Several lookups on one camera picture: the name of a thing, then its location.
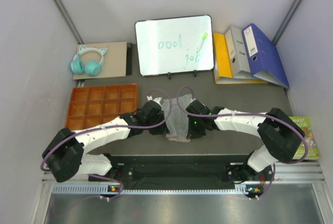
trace whiteboard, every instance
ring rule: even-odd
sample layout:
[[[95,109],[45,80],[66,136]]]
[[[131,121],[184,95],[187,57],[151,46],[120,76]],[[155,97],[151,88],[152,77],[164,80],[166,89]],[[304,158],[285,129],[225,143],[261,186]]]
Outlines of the whiteboard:
[[[139,21],[135,32],[143,76],[214,67],[212,20],[208,15]]]

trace whiteboard frame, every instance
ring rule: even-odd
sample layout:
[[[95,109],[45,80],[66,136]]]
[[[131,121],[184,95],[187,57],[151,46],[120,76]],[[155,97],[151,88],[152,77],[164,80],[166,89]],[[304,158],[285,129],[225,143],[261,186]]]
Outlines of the whiteboard frame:
[[[141,67],[140,67],[140,53],[139,53],[139,49],[138,49],[138,41],[137,41],[137,33],[136,33],[136,24],[139,22],[146,22],[146,21],[159,21],[159,20],[170,20],[170,19],[179,19],[179,18],[191,18],[191,17],[203,17],[203,16],[208,16],[210,18],[210,28],[211,28],[211,36],[212,36],[212,54],[213,54],[213,63],[212,63],[212,67],[209,69],[200,69],[200,70],[187,70],[187,71],[180,71],[180,72],[167,72],[167,73],[158,73],[158,74],[142,74],[141,72]],[[194,15],[194,16],[183,16],[183,17],[170,17],[170,18],[159,18],[159,19],[147,19],[147,20],[140,20],[135,22],[134,24],[134,31],[135,31],[135,39],[136,39],[136,43],[137,43],[137,50],[138,50],[138,58],[139,58],[139,69],[140,69],[140,74],[144,77],[148,77],[148,76],[159,76],[162,74],[174,74],[174,73],[189,73],[189,72],[194,72],[195,76],[196,76],[196,72],[197,71],[207,71],[207,70],[212,70],[214,68],[215,65],[215,60],[214,60],[214,41],[213,41],[213,19],[210,15],[208,14],[203,14],[203,15]]]

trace striped cloth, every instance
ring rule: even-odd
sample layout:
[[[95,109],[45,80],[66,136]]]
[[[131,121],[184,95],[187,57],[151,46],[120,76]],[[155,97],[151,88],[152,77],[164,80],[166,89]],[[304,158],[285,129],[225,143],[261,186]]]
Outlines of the striped cloth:
[[[190,104],[191,98],[192,95],[179,97],[180,105],[183,108],[186,108]],[[171,99],[171,103],[171,114],[166,120],[166,126],[168,127],[170,133],[165,137],[171,141],[190,142],[191,140],[186,138],[188,132],[187,115],[179,109],[176,98]],[[169,113],[169,99],[163,100],[162,110],[164,111],[165,116]]]

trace headphone ear cup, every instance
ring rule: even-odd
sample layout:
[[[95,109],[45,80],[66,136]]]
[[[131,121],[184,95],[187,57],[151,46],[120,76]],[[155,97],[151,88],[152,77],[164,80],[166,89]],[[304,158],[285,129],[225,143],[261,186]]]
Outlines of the headphone ear cup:
[[[80,59],[76,59],[71,62],[71,70],[75,74],[83,74],[84,73],[84,64]]]
[[[94,76],[96,76],[96,75],[98,75],[100,73],[100,69],[101,69],[101,65],[98,62],[96,62],[96,61],[90,61],[85,66],[84,71],[89,76],[94,77]]]

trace green marker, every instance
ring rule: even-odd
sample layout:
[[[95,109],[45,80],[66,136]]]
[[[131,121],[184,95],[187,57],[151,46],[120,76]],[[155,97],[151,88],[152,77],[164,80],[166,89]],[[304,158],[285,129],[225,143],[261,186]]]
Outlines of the green marker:
[[[197,53],[199,53],[199,51],[200,51],[200,49],[201,49],[201,46],[203,45],[203,42],[204,42],[204,40],[207,38],[207,32],[205,32],[204,34],[203,34],[203,36],[202,36],[202,39],[201,39],[201,42],[200,42],[200,45],[199,45],[199,47],[197,48]]]

